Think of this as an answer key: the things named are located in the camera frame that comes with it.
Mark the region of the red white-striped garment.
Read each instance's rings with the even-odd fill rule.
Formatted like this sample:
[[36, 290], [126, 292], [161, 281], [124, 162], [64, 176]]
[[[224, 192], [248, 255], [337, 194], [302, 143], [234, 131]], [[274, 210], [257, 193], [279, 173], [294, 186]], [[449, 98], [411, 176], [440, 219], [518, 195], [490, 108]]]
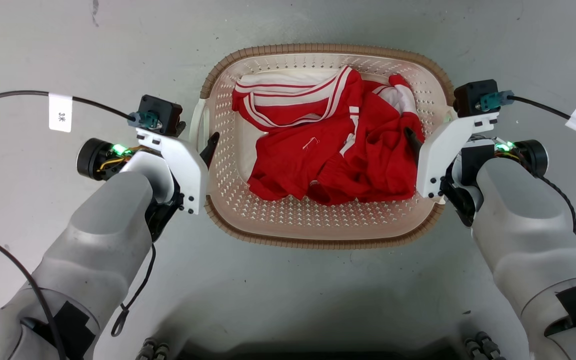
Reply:
[[242, 76], [231, 109], [263, 132], [247, 184], [266, 201], [288, 196], [326, 206], [393, 202], [416, 193], [406, 138], [425, 140], [411, 86], [358, 70], [281, 70]]

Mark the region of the beige plastic laundry basket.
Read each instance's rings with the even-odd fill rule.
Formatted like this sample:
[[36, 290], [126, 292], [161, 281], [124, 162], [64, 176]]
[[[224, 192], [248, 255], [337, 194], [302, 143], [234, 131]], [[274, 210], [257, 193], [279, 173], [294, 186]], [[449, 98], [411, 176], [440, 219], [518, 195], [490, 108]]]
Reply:
[[232, 110], [231, 94], [244, 75], [350, 66], [366, 80], [387, 82], [402, 75], [410, 84], [423, 133], [445, 120], [454, 86], [434, 60], [412, 51], [339, 43], [295, 43], [248, 47], [226, 55], [206, 76], [189, 124], [189, 141], [202, 150], [219, 133], [209, 166], [205, 210], [215, 225], [235, 239], [302, 249], [391, 248], [430, 231], [445, 209], [443, 198], [419, 194], [398, 202], [357, 201], [326, 206], [292, 196], [276, 202], [258, 198], [247, 180], [262, 132]]

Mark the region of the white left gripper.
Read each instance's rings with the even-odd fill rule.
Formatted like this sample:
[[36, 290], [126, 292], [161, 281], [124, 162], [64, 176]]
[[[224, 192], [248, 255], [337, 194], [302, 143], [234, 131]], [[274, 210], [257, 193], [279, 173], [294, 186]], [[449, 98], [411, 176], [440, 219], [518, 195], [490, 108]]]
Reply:
[[146, 210], [146, 225], [156, 241], [176, 212], [199, 215], [206, 202], [209, 171], [220, 140], [220, 133], [208, 137], [199, 153], [187, 141], [176, 139], [186, 129], [179, 120], [175, 137], [137, 129], [142, 147], [135, 153], [135, 171], [149, 181], [152, 201]]

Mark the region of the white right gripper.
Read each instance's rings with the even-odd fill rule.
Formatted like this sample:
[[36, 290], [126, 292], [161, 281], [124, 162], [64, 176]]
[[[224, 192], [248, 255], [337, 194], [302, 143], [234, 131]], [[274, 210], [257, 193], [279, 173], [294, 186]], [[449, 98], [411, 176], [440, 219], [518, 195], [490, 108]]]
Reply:
[[417, 193], [435, 203], [451, 203], [468, 228], [483, 204], [477, 175], [496, 152], [496, 142], [481, 134], [494, 129], [498, 116], [498, 112], [492, 112], [458, 117], [455, 112], [447, 112], [445, 121], [424, 143], [412, 128], [404, 128], [417, 166]]

